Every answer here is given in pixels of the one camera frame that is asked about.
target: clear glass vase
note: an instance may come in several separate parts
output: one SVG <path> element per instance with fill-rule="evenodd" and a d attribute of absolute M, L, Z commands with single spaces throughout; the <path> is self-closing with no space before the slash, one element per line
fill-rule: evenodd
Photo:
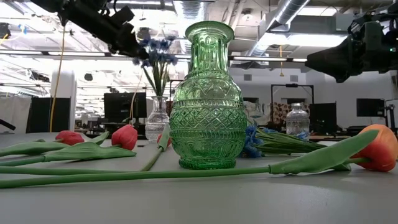
<path fill-rule="evenodd" d="M 156 143 L 158 135 L 162 134 L 164 126 L 169 123 L 166 113 L 167 97 L 153 96 L 154 105 L 145 125 L 145 136 L 149 143 Z"/>
<path fill-rule="evenodd" d="M 286 134 L 308 140 L 310 137 L 310 118 L 301 103 L 292 103 L 292 111 L 286 116 Z"/>
<path fill-rule="evenodd" d="M 173 148 L 184 168 L 232 168 L 247 126 L 241 90 L 228 73 L 226 46 L 233 30 L 204 21 L 190 26 L 185 35 L 192 42 L 192 57 L 170 115 Z"/>

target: embossed glass pattern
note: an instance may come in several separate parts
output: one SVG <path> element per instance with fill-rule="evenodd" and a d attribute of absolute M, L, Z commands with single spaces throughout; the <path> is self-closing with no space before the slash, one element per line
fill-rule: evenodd
<path fill-rule="evenodd" d="M 232 168 L 247 125 L 241 90 L 228 74 L 226 44 L 233 30 L 205 21 L 190 26 L 186 36 L 192 42 L 192 63 L 170 117 L 174 150 L 187 169 Z"/>

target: red tulip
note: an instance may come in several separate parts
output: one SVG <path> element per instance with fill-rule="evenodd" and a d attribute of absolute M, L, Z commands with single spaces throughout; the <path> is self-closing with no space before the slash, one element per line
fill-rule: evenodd
<path fill-rule="evenodd" d="M 112 134 L 112 145 L 118 145 L 123 149 L 133 150 L 134 146 L 136 146 L 137 138 L 137 130 L 130 124 L 127 124 Z"/>
<path fill-rule="evenodd" d="M 370 162 L 359 163 L 365 169 L 388 172 L 396 166 L 398 156 L 398 141 L 396 135 L 385 125 L 373 124 L 361 131 L 379 130 L 379 134 L 373 142 L 365 147 L 353 158 L 368 158 Z"/>
<path fill-rule="evenodd" d="M 157 143 L 159 143 L 161 137 L 162 137 L 162 134 L 160 134 L 160 135 L 157 137 Z M 169 147 L 169 146 L 171 145 L 171 143 L 172 143 L 172 138 L 169 138 L 169 140 L 167 141 L 167 147 Z"/>
<path fill-rule="evenodd" d="M 75 144 L 84 142 L 85 140 L 79 133 L 73 131 L 61 131 L 56 137 L 56 140 L 60 140 L 64 144 L 73 146 Z"/>

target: white table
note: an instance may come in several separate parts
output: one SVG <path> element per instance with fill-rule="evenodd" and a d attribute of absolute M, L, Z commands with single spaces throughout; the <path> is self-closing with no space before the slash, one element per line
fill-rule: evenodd
<path fill-rule="evenodd" d="M 0 147 L 55 134 L 0 135 Z M 50 162 L 31 167 L 138 170 L 155 153 L 86 162 Z M 287 159 L 239 159 L 256 167 Z M 180 170 L 172 149 L 152 170 Z M 0 189 L 2 224 L 204 224 L 204 223 L 397 223 L 398 170 L 379 173 L 353 166 L 351 172 L 313 175 L 242 175 L 200 179 L 93 182 Z M 0 179 L 33 176 L 0 174 Z"/>

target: black monitor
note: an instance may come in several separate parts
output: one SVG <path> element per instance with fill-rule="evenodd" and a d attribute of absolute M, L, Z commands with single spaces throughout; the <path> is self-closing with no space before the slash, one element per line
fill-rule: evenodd
<path fill-rule="evenodd" d="M 50 112 L 53 98 L 33 97 L 30 104 L 26 133 L 47 133 L 50 131 Z M 70 98 L 55 101 L 52 131 L 69 130 Z"/>
<path fill-rule="evenodd" d="M 336 103 L 317 103 L 310 105 L 310 125 L 312 131 L 321 134 L 337 132 Z"/>
<path fill-rule="evenodd" d="M 356 116 L 385 117 L 383 99 L 356 99 Z"/>
<path fill-rule="evenodd" d="M 134 93 L 105 93 L 104 110 L 105 118 L 109 122 L 120 123 L 130 117 L 131 100 Z M 133 118 L 147 117 L 146 93 L 136 93 L 133 107 Z"/>

